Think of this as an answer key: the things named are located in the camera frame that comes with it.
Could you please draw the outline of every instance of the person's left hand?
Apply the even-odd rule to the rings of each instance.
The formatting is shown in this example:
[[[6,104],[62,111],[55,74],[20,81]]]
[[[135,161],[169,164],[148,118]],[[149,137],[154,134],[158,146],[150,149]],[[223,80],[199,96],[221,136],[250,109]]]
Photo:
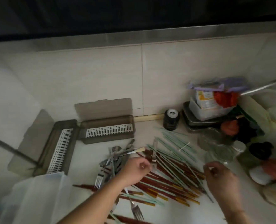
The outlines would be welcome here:
[[[123,184],[123,187],[136,184],[152,170],[151,164],[146,158],[130,158],[116,178]]]

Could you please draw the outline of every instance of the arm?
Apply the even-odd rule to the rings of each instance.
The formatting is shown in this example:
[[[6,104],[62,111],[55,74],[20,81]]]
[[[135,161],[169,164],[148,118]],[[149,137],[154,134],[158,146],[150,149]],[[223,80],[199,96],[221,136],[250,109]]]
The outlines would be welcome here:
[[[242,207],[240,185],[237,176],[219,162],[204,167],[208,187],[217,200],[229,224],[252,224]]]
[[[147,159],[143,157],[129,159],[118,175],[80,204],[58,224],[104,223],[123,188],[136,184],[150,171],[151,165]]]

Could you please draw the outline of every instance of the metal rod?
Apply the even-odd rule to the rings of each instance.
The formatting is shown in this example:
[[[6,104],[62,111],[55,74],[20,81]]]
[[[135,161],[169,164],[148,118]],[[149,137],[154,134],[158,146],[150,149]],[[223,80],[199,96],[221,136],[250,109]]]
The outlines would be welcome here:
[[[33,160],[32,158],[26,156],[25,154],[23,154],[23,153],[21,153],[20,151],[14,149],[14,148],[11,147],[9,144],[7,144],[7,143],[5,143],[5,142],[3,142],[3,141],[1,141],[1,140],[0,140],[0,147],[1,147],[1,148],[4,148],[5,150],[7,150],[7,151],[9,151],[9,152],[11,152],[11,153],[13,153],[13,154],[15,154],[16,156],[18,156],[18,157],[20,157],[20,158],[22,158],[22,159],[28,161],[29,163],[32,163],[32,164],[34,164],[34,165],[36,165],[36,166],[39,166],[39,164],[38,164],[37,161],[35,161],[35,160]]]

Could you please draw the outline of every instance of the hand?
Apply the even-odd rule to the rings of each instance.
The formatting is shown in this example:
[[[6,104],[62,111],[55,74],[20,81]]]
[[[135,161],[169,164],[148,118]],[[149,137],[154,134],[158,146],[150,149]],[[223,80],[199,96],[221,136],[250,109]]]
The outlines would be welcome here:
[[[116,175],[124,187],[136,184],[151,171],[151,164],[143,157],[130,158],[121,171]]]
[[[225,217],[242,211],[240,184],[237,176],[219,162],[204,165],[208,187]]]

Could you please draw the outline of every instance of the white drain rack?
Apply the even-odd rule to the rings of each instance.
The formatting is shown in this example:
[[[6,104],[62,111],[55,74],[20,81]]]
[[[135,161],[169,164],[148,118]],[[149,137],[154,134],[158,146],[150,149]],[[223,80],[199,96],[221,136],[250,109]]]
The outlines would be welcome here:
[[[120,124],[108,127],[98,127],[98,128],[90,128],[86,131],[86,138],[89,137],[98,137],[110,134],[117,134],[117,133],[126,133],[133,131],[133,124]]]
[[[67,151],[72,132],[72,128],[61,131],[47,174],[61,171],[62,163],[64,161],[65,153]]]

